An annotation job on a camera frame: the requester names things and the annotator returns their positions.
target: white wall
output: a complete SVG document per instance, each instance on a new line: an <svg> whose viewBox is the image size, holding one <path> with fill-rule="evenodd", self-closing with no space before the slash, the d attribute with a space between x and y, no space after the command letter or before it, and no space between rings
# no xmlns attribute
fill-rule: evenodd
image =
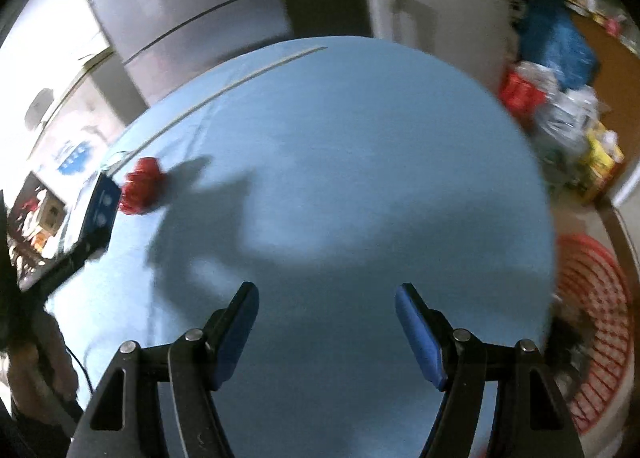
<svg viewBox="0 0 640 458"><path fill-rule="evenodd" d="M11 203L26 175L24 114L43 88L58 98L82 63L107 47L86 0L29 0L0 47L0 186Z"/></svg>

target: red laundry basket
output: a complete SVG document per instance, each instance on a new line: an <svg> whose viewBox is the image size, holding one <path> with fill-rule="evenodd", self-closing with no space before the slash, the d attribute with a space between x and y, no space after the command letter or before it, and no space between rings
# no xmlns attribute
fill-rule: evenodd
<svg viewBox="0 0 640 458"><path fill-rule="evenodd" d="M574 424L586 433L614 398L633 351L633 320L626 279L613 255L584 234L558 239L558 295L590 316L596 327L588 378L570 401Z"/></svg>

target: blue table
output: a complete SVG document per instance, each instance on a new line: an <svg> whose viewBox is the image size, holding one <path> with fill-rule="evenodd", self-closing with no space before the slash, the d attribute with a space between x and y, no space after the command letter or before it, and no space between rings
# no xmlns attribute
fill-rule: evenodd
<svg viewBox="0 0 640 458"><path fill-rule="evenodd" d="M260 312L215 395L236 456L417 457L442 396L396 319L398 284L411 281L486 342L540 343L545 329L550 214L526 140L494 97L409 48L296 40L197 77L111 153L316 45L328 48L241 85L145 149L171 174L164 203L119 215L108 253L51 305L97 382L121 342L173 341L253 281ZM492 422L487 391L478 446Z"/></svg>

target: blue plastic bag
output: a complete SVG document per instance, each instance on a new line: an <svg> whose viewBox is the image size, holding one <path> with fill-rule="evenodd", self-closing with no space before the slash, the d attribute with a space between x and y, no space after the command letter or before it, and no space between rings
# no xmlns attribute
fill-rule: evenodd
<svg viewBox="0 0 640 458"><path fill-rule="evenodd" d="M561 90L588 85L598 65L564 0L531 1L520 24L520 56L553 69Z"/></svg>

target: silver bolt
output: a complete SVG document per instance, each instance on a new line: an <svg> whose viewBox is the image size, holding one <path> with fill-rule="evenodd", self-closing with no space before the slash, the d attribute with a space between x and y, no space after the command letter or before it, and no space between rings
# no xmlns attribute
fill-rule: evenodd
<svg viewBox="0 0 640 458"><path fill-rule="evenodd" d="M520 341L520 349L523 352L534 352L538 348L536 347L536 343L533 342L531 339L523 339Z"/></svg>
<svg viewBox="0 0 640 458"><path fill-rule="evenodd" d="M188 341L199 341L202 339L202 330L200 328L192 328L184 334L184 338Z"/></svg>
<svg viewBox="0 0 640 458"><path fill-rule="evenodd" d="M122 343L120 345L120 352L121 353L131 353L133 350L136 349L136 342L135 341L127 341L125 343Z"/></svg>
<svg viewBox="0 0 640 458"><path fill-rule="evenodd" d="M453 330L453 338L461 343L466 343L471 339L471 333L464 328L458 328L457 330Z"/></svg>

